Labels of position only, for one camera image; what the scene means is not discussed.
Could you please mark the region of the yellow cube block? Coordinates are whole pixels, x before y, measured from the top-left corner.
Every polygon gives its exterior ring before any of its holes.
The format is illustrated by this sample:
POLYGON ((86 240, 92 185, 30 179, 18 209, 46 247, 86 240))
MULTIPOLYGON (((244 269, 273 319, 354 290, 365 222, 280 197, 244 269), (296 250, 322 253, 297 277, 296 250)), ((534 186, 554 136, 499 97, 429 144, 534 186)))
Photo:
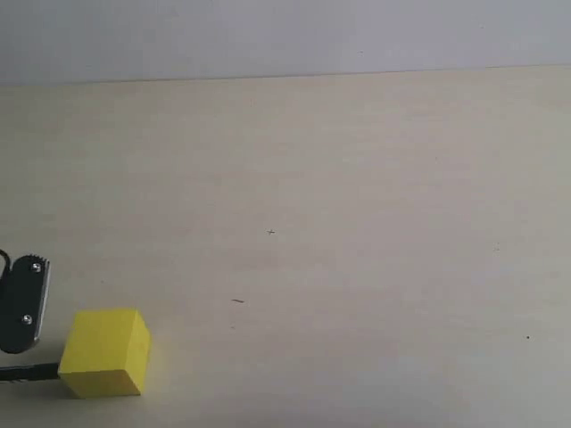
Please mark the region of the yellow cube block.
POLYGON ((151 334, 137 309, 81 310, 72 322, 58 375, 80 399, 139 396, 151 334))

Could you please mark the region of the black and white whiteboard marker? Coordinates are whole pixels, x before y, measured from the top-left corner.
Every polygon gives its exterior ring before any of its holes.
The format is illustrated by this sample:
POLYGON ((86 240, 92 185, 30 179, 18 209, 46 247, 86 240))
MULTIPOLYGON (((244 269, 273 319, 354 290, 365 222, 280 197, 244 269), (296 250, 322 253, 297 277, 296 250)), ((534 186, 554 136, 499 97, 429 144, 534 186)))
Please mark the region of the black and white whiteboard marker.
POLYGON ((25 366, 2 366, 1 383, 25 383, 58 380, 57 363, 32 364, 25 366))

